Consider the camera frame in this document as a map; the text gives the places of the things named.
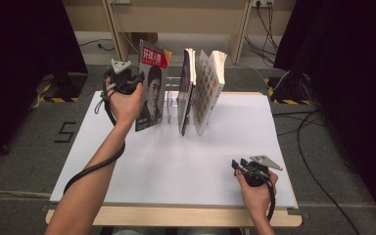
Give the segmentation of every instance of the white tabletop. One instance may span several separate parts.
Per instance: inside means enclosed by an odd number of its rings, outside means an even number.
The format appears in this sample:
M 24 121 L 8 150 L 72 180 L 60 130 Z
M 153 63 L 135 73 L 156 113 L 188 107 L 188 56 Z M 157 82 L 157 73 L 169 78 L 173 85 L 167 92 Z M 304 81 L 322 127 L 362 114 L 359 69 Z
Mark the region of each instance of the white tabletop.
M 113 127 L 103 108 L 94 113 L 99 101 L 100 91 L 89 106 L 51 202 L 61 200 L 67 182 L 84 168 Z M 279 175 L 276 208 L 297 206 L 266 96 L 223 93 L 202 136 L 193 124 L 181 136 L 176 108 L 169 114 L 170 123 L 164 112 L 162 123 L 129 132 L 106 205 L 242 207 L 231 161 L 267 155 L 283 167 L 272 170 Z

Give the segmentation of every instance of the book cover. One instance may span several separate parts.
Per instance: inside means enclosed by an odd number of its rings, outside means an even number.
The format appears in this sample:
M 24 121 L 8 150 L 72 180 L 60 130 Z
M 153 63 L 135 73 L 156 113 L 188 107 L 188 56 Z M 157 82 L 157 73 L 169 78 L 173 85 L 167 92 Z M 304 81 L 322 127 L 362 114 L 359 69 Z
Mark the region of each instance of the book cover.
M 204 133 L 224 87 L 226 57 L 227 55 L 220 51 L 212 51 L 210 57 L 201 51 L 193 103 L 194 125 L 199 135 Z
M 181 78 L 179 80 L 178 96 L 176 98 L 178 104 L 178 127 L 182 136 L 185 134 L 185 129 L 189 122 L 195 83 L 195 51 L 192 48 L 187 48 L 184 50 L 184 62 L 182 65 Z
M 141 113 L 135 130 L 140 131 L 160 123 L 163 119 L 165 86 L 169 52 L 147 41 L 140 41 L 139 72 L 144 72 Z

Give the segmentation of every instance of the desk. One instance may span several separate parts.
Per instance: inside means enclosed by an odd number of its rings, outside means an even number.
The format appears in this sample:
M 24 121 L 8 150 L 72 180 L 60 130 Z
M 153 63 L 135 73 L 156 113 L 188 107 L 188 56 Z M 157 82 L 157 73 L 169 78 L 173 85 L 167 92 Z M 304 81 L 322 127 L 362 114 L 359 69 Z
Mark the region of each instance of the desk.
M 236 63 L 251 10 L 250 0 L 132 0 L 131 5 L 114 5 L 104 0 L 103 3 L 121 61 L 126 61 L 130 48 L 123 33 L 183 32 L 228 34 L 231 58 Z
M 102 136 L 112 129 L 105 112 L 94 114 L 99 95 L 96 92 L 75 138 L 51 196 L 53 203 L 60 201 L 66 183 L 81 171 L 103 141 Z M 243 207 L 231 160 L 259 154 L 270 156 L 284 168 L 276 171 L 279 181 L 272 225 L 301 224 L 300 216 L 287 214 L 287 209 L 298 206 L 266 96 L 223 93 L 202 136 L 192 124 L 185 136 L 180 136 L 173 106 L 164 115 L 170 115 L 169 123 L 164 118 L 159 125 L 140 132 L 131 130 L 127 135 L 126 151 L 117 161 L 105 206 L 95 224 L 253 226 Z M 48 212 L 47 221 L 52 213 Z

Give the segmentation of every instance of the wall outlet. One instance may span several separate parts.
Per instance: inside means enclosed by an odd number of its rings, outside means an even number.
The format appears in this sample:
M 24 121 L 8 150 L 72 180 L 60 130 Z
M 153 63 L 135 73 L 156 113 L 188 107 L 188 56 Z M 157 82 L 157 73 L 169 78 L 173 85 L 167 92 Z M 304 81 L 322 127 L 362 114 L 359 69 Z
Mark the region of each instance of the wall outlet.
M 274 0 L 253 0 L 253 7 L 257 7 L 257 2 L 260 1 L 261 8 L 268 8 L 269 4 L 271 3 L 271 7 L 274 5 Z

